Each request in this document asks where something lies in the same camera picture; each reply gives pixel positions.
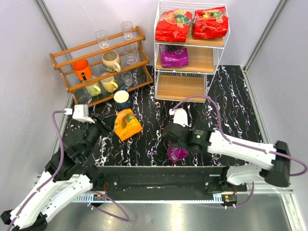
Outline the purple candy bag front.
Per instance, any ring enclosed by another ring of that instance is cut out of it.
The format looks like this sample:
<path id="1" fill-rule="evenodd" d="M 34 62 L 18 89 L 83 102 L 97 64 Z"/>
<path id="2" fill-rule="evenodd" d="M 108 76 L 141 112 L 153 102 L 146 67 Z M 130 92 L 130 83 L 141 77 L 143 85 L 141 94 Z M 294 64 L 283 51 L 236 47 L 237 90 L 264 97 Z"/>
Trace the purple candy bag front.
<path id="1" fill-rule="evenodd" d="M 167 155 L 170 161 L 177 162 L 188 156 L 189 152 L 182 148 L 176 148 L 172 143 L 168 143 Z"/>

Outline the purple candy bag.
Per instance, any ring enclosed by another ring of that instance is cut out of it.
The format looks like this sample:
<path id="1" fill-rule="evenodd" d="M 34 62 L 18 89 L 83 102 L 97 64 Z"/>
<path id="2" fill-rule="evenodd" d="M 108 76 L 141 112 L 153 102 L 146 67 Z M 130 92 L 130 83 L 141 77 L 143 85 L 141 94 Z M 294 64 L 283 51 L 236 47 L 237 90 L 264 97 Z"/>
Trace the purple candy bag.
<path id="1" fill-rule="evenodd" d="M 170 161 L 177 162 L 188 156 L 189 152 L 182 148 L 176 148 L 172 143 L 168 143 L 167 155 Z"/>
<path id="2" fill-rule="evenodd" d="M 184 67 L 189 65 L 187 48 L 178 45 L 160 45 L 160 58 L 163 68 Z"/>

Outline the orange candy bag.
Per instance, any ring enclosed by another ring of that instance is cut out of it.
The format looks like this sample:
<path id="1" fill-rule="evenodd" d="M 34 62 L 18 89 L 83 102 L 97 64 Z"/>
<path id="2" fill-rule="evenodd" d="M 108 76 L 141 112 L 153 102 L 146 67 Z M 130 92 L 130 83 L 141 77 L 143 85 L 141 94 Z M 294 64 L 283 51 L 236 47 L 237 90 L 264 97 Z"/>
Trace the orange candy bag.
<path id="1" fill-rule="evenodd" d="M 114 132 L 121 141 L 127 140 L 142 131 L 142 129 L 139 120 L 130 108 L 124 109 L 116 114 Z"/>

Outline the purple candy bag back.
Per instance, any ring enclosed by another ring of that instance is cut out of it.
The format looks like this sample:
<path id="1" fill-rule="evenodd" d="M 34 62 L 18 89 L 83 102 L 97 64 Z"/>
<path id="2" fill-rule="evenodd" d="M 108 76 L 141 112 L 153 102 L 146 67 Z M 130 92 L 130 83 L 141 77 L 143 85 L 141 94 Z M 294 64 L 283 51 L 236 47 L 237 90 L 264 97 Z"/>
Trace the purple candy bag back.
<path id="1" fill-rule="evenodd" d="M 189 65 L 187 48 L 178 45 L 160 45 L 160 58 L 163 68 L 184 67 Z"/>

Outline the red candy bag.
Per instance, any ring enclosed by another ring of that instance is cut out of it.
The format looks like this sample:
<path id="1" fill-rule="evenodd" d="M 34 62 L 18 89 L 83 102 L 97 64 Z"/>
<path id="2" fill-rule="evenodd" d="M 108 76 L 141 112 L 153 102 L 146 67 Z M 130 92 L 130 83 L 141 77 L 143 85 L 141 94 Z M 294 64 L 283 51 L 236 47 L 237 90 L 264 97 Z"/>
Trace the red candy bag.
<path id="1" fill-rule="evenodd" d="M 194 39 L 224 37 L 229 30 L 229 18 L 225 6 L 195 11 L 192 26 Z"/>
<path id="2" fill-rule="evenodd" d="M 165 42 L 186 42 L 192 13 L 174 9 L 163 12 L 155 29 L 155 40 Z"/>

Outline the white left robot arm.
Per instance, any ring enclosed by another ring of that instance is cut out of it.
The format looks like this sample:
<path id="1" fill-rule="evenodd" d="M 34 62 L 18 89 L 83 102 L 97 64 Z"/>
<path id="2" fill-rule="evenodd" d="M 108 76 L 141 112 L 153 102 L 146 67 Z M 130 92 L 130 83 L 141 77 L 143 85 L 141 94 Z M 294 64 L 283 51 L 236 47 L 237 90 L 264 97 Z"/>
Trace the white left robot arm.
<path id="1" fill-rule="evenodd" d="M 99 137 L 111 129 L 99 115 L 89 117 L 87 122 L 86 132 L 74 129 L 64 136 L 54 122 L 60 149 L 20 205 L 1 214 L 9 231 L 44 231 L 52 218 L 76 197 L 105 186 L 105 175 L 86 162 Z"/>

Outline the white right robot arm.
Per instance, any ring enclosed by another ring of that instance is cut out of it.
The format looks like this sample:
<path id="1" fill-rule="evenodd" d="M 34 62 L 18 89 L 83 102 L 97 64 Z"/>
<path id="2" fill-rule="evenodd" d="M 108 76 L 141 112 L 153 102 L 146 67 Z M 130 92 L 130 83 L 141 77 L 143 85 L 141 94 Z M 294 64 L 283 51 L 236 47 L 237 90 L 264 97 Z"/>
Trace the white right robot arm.
<path id="1" fill-rule="evenodd" d="M 214 153 L 248 161 L 246 166 L 232 166 L 224 170 L 223 180 L 240 185 L 252 181 L 285 188 L 290 182 L 290 152 L 287 143 L 256 143 L 231 136 L 222 136 L 218 130 L 189 128 L 169 123 L 162 136 L 191 153 Z"/>

